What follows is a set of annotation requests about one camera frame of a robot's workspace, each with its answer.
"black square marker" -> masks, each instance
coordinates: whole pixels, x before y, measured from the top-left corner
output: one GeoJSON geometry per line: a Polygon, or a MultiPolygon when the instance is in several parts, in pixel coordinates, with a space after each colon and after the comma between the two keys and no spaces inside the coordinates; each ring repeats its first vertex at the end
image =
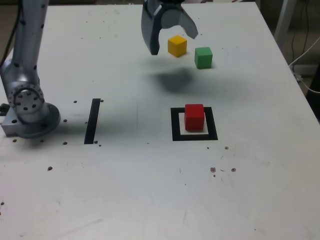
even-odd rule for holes
{"type": "Polygon", "coordinates": [[[172,141],[208,141],[218,140],[217,130],[212,113],[211,107],[204,107],[204,114],[206,125],[208,128],[208,134],[181,134],[179,114],[184,113],[184,107],[172,107],[171,108],[171,128],[172,128],[172,141]]]}

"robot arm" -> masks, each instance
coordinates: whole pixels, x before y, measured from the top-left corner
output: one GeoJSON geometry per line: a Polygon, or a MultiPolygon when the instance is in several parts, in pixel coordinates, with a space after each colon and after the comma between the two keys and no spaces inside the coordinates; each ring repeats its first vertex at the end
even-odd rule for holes
{"type": "MultiPolygon", "coordinates": [[[[159,51],[161,29],[180,25],[195,38],[197,27],[181,7],[183,0],[145,0],[141,29],[152,55],[159,51]]],[[[37,62],[49,0],[19,0],[13,57],[0,65],[0,76],[10,105],[2,122],[5,134],[36,138],[60,122],[59,110],[46,103],[40,88],[37,62]]]]}
{"type": "Polygon", "coordinates": [[[35,138],[53,130],[58,109],[45,102],[37,62],[49,0],[20,0],[13,57],[0,75],[10,109],[2,122],[7,136],[35,138]]]}
{"type": "Polygon", "coordinates": [[[198,35],[194,21],[181,7],[184,0],[144,0],[141,18],[142,36],[152,55],[159,52],[159,32],[180,25],[191,38],[198,35]]]}

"metal stand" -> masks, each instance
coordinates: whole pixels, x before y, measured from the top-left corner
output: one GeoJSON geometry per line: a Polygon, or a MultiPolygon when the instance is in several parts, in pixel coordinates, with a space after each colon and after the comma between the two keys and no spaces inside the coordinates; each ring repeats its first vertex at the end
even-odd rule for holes
{"type": "Polygon", "coordinates": [[[280,50],[285,44],[290,22],[295,11],[296,2],[297,0],[283,1],[279,21],[274,33],[274,39],[278,44],[278,47],[280,48],[280,50]]]}

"red cube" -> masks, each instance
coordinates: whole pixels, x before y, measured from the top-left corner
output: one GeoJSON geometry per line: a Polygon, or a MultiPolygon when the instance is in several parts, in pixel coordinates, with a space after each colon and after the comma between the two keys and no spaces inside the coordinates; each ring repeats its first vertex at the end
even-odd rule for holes
{"type": "Polygon", "coordinates": [[[184,107],[184,127],[187,131],[203,131],[205,109],[202,104],[186,104],[184,107]]]}

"white cable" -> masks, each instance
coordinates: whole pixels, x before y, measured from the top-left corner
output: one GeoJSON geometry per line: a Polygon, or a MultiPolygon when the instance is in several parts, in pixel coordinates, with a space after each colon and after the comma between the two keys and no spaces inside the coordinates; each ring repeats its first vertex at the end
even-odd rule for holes
{"type": "Polygon", "coordinates": [[[312,49],[314,47],[314,45],[316,45],[316,43],[320,40],[320,37],[314,42],[314,44],[312,44],[311,47],[309,47],[309,49],[307,51],[304,52],[304,54],[302,54],[300,57],[298,57],[296,60],[294,60],[292,63],[289,64],[289,67],[291,67],[292,64],[294,64],[296,61],[298,61],[300,58],[302,58],[307,52],[309,52],[310,49],[312,49]]]}
{"type": "Polygon", "coordinates": [[[314,94],[320,94],[320,91],[315,91],[315,90],[312,90],[310,89],[307,84],[305,84],[304,80],[302,78],[300,78],[300,81],[301,83],[303,83],[303,85],[310,91],[310,92],[313,92],[314,94]]]}
{"type": "MultiPolygon", "coordinates": [[[[308,49],[307,51],[304,52],[304,54],[302,54],[300,57],[298,57],[296,60],[294,60],[292,63],[290,63],[290,64],[289,64],[289,68],[292,66],[292,64],[294,64],[296,61],[298,61],[300,58],[302,58],[307,52],[309,52],[309,50],[312,49],[312,48],[314,47],[314,45],[316,45],[316,43],[317,43],[319,40],[320,40],[320,37],[312,44],[311,47],[309,47],[309,49],[308,49]]],[[[294,72],[292,71],[292,69],[291,69],[291,72],[292,72],[292,74],[295,76],[295,79],[296,79],[296,81],[297,81],[298,83],[299,83],[299,82],[303,83],[303,85],[304,85],[310,92],[312,92],[312,93],[314,93],[314,94],[320,94],[320,91],[315,91],[315,90],[310,89],[310,88],[307,86],[307,84],[305,84],[304,79],[303,79],[300,75],[294,73],[294,72]]]]}

